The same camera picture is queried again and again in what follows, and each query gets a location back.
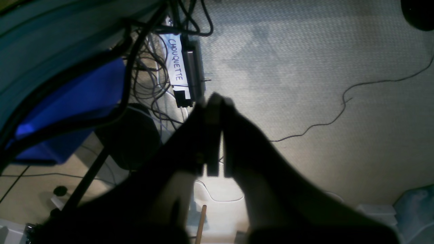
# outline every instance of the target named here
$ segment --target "blue plastic container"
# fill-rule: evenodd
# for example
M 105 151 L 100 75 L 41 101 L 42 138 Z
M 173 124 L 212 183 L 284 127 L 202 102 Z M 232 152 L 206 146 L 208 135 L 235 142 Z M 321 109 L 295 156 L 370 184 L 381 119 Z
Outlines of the blue plastic container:
M 117 59 L 68 82 L 28 114 L 18 126 L 15 138 L 19 140 L 71 116 L 84 113 L 80 119 L 107 116 L 122 97 L 124 73 L 124 63 Z M 19 154 L 16 162 L 62 164 L 92 131 L 71 132 L 41 142 Z

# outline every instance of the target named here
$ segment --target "blue bin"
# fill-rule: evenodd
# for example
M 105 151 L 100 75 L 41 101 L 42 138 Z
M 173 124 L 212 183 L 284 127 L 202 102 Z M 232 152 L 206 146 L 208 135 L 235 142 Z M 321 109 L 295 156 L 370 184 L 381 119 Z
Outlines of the blue bin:
M 80 119 L 107 116 L 122 97 L 125 65 L 114 60 L 60 87 L 38 104 L 20 123 L 15 140 L 72 116 Z M 16 162 L 62 164 L 93 129 L 57 136 L 19 154 Z

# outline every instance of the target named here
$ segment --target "wooden stick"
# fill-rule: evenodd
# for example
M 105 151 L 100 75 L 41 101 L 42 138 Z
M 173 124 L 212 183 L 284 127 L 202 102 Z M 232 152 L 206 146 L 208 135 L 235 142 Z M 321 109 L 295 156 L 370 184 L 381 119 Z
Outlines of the wooden stick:
M 201 243 L 202 231 L 204 230 L 204 223 L 205 223 L 206 213 L 207 213 L 207 206 L 204 205 L 202 207 L 201 219 L 199 220 L 199 226 L 197 227 L 196 242 L 195 242 L 195 244 L 200 244 Z

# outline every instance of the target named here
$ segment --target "white label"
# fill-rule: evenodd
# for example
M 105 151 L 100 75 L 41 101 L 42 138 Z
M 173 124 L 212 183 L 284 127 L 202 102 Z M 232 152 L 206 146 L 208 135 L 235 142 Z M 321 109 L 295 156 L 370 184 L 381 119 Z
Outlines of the white label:
M 191 99 L 190 90 L 188 88 L 187 75 L 185 73 L 184 59 L 182 58 L 182 46 L 180 34 L 165 34 L 161 35 L 164 43 L 167 46 L 167 61 L 166 67 L 169 73 L 170 84 L 173 85 L 174 91 L 185 91 L 185 99 Z

